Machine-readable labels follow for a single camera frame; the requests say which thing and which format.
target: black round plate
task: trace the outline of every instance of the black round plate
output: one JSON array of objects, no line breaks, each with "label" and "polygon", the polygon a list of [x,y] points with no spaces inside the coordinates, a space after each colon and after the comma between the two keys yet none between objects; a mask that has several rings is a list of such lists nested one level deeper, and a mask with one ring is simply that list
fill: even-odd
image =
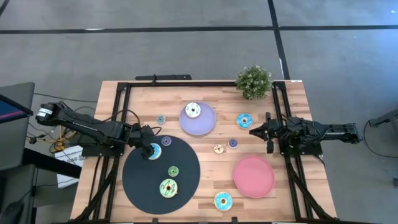
[{"label": "black round plate", "polygon": [[[138,209],[151,214],[166,214],[183,207],[195,194],[200,179],[200,165],[195,151],[182,139],[170,136],[172,143],[163,146],[164,136],[156,136],[162,154],[156,160],[144,160],[141,149],[134,149],[123,167],[123,187],[127,198]],[[178,176],[171,177],[170,166],[179,169]],[[178,185],[177,195],[165,198],[159,192],[160,183],[173,179]]]}]

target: purple plate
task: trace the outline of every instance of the purple plate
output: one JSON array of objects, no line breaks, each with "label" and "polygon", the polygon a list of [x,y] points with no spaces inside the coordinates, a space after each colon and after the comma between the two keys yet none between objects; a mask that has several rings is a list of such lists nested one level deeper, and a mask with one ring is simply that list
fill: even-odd
[{"label": "purple plate", "polygon": [[180,113],[180,125],[188,134],[204,135],[216,126],[216,113],[208,104],[196,103],[200,106],[200,115],[197,118],[190,118],[185,113],[185,107],[183,107]]}]

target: pink plate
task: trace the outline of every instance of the pink plate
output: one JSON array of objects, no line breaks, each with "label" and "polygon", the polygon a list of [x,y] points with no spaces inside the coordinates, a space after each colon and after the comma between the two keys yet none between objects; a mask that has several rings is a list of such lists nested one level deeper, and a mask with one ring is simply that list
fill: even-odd
[{"label": "pink plate", "polygon": [[234,168],[234,181],[241,194],[251,198],[265,197],[274,187],[271,165],[260,156],[247,156]]}]

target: small donut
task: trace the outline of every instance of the small donut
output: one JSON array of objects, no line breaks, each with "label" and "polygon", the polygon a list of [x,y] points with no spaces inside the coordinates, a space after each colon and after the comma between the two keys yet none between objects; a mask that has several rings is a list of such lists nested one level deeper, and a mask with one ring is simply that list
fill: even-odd
[{"label": "small donut", "polygon": [[178,186],[177,183],[172,179],[165,179],[160,183],[159,191],[160,194],[165,198],[174,197],[177,194]]},{"label": "small donut", "polygon": [[218,210],[226,212],[232,207],[232,197],[227,192],[220,192],[214,197],[214,204]]},{"label": "small donut", "polygon": [[178,167],[176,167],[176,166],[169,167],[169,171],[168,171],[169,176],[176,177],[178,175],[178,172],[179,172]]},{"label": "small donut", "polygon": [[236,123],[240,128],[247,129],[253,123],[253,119],[248,114],[239,114],[238,118],[236,118]]},{"label": "small donut", "polygon": [[155,160],[157,158],[159,158],[159,156],[162,153],[162,148],[160,147],[160,145],[156,144],[156,143],[151,143],[151,146],[154,148],[154,154],[150,156],[150,160]]},{"label": "small donut", "polygon": [[159,115],[159,116],[156,118],[156,122],[157,122],[158,124],[164,124],[164,123],[166,122],[166,117],[165,117],[164,115]]},{"label": "small donut", "polygon": [[229,146],[231,149],[236,149],[236,148],[238,147],[238,141],[235,140],[235,139],[230,139],[230,140],[228,141],[228,146]]},{"label": "small donut", "polygon": [[217,154],[221,154],[224,152],[224,146],[217,144],[214,146],[214,152]]},{"label": "small donut", "polygon": [[171,143],[172,143],[172,139],[170,137],[164,136],[162,138],[162,145],[169,146],[169,145],[171,145]]},{"label": "small donut", "polygon": [[197,103],[189,103],[185,107],[185,113],[190,118],[197,118],[200,115],[200,106]]}]

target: monitor screen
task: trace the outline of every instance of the monitor screen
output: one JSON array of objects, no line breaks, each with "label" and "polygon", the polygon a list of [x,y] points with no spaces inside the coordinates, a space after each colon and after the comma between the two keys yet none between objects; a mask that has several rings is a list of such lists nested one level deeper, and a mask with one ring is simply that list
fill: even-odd
[{"label": "monitor screen", "polygon": [[0,124],[32,115],[32,111],[0,95]]}]

